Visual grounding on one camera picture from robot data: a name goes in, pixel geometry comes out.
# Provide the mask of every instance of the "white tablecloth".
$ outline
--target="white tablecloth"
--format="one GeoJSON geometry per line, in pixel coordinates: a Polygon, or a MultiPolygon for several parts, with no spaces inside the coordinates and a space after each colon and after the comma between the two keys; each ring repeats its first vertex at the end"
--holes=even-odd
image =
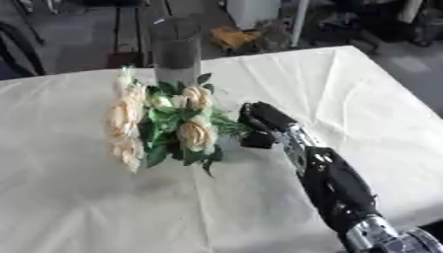
{"type": "MultiPolygon", "coordinates": [[[[443,217],[443,124],[353,47],[205,61],[218,100],[271,103],[342,154],[399,228],[443,217]]],[[[108,154],[116,71],[0,82],[0,251],[330,253],[340,248],[281,146],[225,141],[215,179],[167,161],[131,175],[108,154]]],[[[152,70],[141,69],[148,81],[152,70]]]]}

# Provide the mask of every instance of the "black chair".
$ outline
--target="black chair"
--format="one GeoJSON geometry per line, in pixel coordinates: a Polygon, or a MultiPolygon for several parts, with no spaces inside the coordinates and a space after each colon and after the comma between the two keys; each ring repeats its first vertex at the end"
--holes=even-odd
{"type": "Polygon", "coordinates": [[[3,62],[6,63],[3,64],[2,67],[3,72],[7,72],[4,74],[3,78],[11,76],[9,73],[11,70],[18,74],[18,77],[45,75],[42,62],[32,44],[17,28],[4,22],[0,22],[0,57],[3,59],[3,62]],[[8,48],[8,44],[6,43],[5,39],[8,39],[17,47],[18,51],[25,56],[26,60],[33,67],[33,70],[27,69],[25,66],[17,62],[16,57],[13,56],[10,48],[8,48]]]}

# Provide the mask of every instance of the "floor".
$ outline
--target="floor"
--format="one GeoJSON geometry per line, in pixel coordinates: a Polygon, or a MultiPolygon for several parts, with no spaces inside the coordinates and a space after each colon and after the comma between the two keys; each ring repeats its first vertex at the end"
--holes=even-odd
{"type": "MultiPolygon", "coordinates": [[[[0,19],[26,29],[10,0],[0,0],[0,19]]],[[[142,9],[142,24],[149,24],[168,12],[165,0],[151,0],[142,9]]],[[[209,28],[231,25],[232,20],[222,11],[218,0],[167,0],[173,15],[194,15],[201,21],[204,32],[203,58],[222,57],[223,54],[209,40],[209,28]]],[[[36,45],[49,73],[63,73],[105,66],[106,55],[112,52],[114,9],[110,7],[82,8],[74,3],[61,6],[61,14],[51,15],[40,1],[31,17],[46,46],[36,45]]],[[[124,10],[121,43],[122,49],[135,45],[133,10],[124,10]]],[[[147,26],[142,26],[143,45],[148,42],[147,26]]],[[[380,54],[373,59],[384,67],[402,85],[414,93],[435,112],[443,116],[443,44],[420,48],[407,42],[382,43],[380,54]]]]}

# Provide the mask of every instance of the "robotic arm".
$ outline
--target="robotic arm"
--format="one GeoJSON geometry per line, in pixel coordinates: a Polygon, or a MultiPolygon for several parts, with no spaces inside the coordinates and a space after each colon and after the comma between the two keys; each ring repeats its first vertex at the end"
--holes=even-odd
{"type": "Polygon", "coordinates": [[[262,102],[243,105],[239,121],[253,129],[243,146],[284,144],[311,203],[348,252],[443,252],[443,245],[424,230],[397,232],[378,213],[375,196],[359,174],[297,121],[262,102]]]}

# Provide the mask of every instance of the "cream rose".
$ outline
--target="cream rose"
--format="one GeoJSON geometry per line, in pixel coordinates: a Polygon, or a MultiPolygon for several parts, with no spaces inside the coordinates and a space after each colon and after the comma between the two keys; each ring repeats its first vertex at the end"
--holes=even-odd
{"type": "Polygon", "coordinates": [[[137,137],[130,137],[113,143],[113,154],[125,163],[131,172],[136,173],[144,156],[144,148],[137,137]]]}
{"type": "Polygon", "coordinates": [[[189,99],[193,109],[196,110],[209,108],[214,103],[211,91],[202,87],[187,87],[183,90],[182,95],[189,99]]]}
{"type": "Polygon", "coordinates": [[[146,103],[146,86],[141,84],[135,84],[130,86],[127,91],[127,96],[133,97],[140,105],[148,105],[146,103]]]}
{"type": "Polygon", "coordinates": [[[165,108],[173,108],[172,102],[167,97],[160,95],[153,95],[149,98],[149,104],[159,111],[165,108]]]}
{"type": "Polygon", "coordinates": [[[114,92],[116,96],[120,99],[127,95],[127,89],[134,82],[134,69],[132,67],[124,67],[119,70],[119,76],[114,84],[114,92]]]}
{"type": "Polygon", "coordinates": [[[186,103],[188,101],[188,98],[181,95],[175,95],[172,97],[172,104],[174,105],[174,108],[176,109],[182,109],[186,107],[186,103]]]}
{"type": "Polygon", "coordinates": [[[106,126],[109,136],[112,138],[135,136],[136,126],[142,117],[143,104],[133,96],[124,97],[108,112],[106,126]]]}
{"type": "Polygon", "coordinates": [[[195,116],[181,124],[177,134],[180,141],[194,152],[204,151],[205,154],[212,154],[215,151],[217,128],[203,115],[195,116]]]}

